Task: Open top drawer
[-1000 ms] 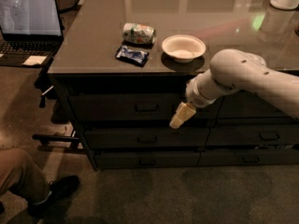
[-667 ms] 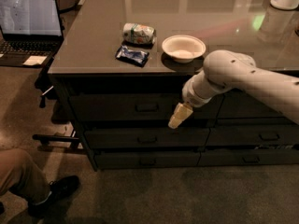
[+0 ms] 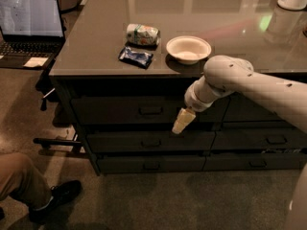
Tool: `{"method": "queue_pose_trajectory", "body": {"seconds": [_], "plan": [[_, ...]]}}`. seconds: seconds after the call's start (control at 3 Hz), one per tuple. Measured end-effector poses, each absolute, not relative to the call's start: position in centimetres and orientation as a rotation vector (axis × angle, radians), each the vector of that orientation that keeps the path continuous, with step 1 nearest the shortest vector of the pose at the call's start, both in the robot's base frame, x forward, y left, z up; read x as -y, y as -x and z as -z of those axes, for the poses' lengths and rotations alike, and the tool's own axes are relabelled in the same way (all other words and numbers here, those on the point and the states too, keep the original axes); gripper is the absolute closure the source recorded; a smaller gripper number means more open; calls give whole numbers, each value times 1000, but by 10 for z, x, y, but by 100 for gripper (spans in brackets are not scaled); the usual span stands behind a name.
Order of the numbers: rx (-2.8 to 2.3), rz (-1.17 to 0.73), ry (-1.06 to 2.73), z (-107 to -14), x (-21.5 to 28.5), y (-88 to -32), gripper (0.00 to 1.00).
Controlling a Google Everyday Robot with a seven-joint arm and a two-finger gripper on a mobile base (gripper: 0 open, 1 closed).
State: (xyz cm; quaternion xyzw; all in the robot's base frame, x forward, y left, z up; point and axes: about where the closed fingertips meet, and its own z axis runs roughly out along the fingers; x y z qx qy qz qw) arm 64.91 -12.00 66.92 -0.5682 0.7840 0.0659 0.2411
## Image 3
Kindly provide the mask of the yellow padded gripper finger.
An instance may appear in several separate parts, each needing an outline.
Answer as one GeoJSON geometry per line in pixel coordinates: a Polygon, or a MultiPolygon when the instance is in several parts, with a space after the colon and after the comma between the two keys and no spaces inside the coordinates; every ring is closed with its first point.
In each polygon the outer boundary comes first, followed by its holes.
{"type": "Polygon", "coordinates": [[[196,118],[196,113],[191,108],[182,108],[174,122],[172,132],[180,134],[196,118]]]}

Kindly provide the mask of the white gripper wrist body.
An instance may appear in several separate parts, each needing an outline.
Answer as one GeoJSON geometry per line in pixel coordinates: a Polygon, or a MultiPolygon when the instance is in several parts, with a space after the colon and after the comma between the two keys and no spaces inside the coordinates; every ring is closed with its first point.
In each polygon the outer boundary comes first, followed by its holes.
{"type": "Polygon", "coordinates": [[[211,88],[204,81],[194,81],[184,94],[186,106],[195,112],[203,112],[214,102],[211,88]]]}

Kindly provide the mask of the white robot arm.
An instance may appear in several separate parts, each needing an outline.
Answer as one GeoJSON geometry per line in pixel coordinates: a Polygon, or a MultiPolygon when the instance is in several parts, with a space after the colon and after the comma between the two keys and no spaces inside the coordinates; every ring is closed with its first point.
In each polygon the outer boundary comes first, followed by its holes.
{"type": "MultiPolygon", "coordinates": [[[[202,76],[184,94],[172,132],[180,134],[198,112],[234,92],[243,94],[282,120],[307,132],[307,84],[260,74],[244,59],[224,55],[210,58],[202,76]]],[[[303,168],[288,206],[283,230],[307,230],[307,168],[303,168]]]]}

